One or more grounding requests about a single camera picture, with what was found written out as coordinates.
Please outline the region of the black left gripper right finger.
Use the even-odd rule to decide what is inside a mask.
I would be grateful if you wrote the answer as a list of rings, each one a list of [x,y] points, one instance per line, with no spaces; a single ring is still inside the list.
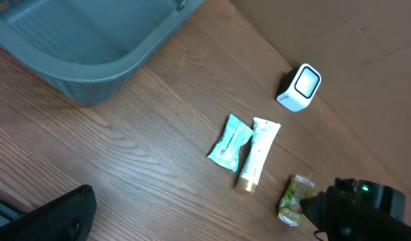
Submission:
[[[329,240],[411,241],[411,227],[369,206],[360,205],[335,186],[328,187],[321,230]]]

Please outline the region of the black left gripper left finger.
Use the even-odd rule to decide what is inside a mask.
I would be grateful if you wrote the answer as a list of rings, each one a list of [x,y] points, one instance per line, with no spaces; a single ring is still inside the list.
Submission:
[[[1,226],[0,240],[87,240],[94,223],[96,207],[92,186],[81,185]]]

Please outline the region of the green tea carton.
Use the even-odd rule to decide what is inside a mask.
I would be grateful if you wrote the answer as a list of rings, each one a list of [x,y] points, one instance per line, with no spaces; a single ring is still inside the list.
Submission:
[[[290,178],[278,205],[278,218],[289,226],[298,226],[302,222],[302,199],[314,194],[315,184],[300,175]]]

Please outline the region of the white cosmetic tube gold cap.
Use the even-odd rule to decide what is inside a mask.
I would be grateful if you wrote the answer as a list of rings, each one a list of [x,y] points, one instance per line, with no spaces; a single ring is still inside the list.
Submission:
[[[251,148],[242,168],[236,188],[248,193],[254,193],[259,183],[268,152],[281,124],[263,118],[253,118],[253,134]]]

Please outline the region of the teal snack packet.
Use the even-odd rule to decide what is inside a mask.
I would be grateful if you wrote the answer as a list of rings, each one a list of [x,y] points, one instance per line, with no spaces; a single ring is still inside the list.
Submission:
[[[233,172],[238,170],[239,152],[251,138],[253,130],[231,114],[224,132],[208,155],[214,163]]]

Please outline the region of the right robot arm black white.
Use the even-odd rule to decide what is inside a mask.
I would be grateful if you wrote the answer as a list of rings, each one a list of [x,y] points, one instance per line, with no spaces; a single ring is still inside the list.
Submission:
[[[404,223],[405,195],[387,185],[335,178],[333,185],[300,201],[302,213],[328,240],[411,241]]]

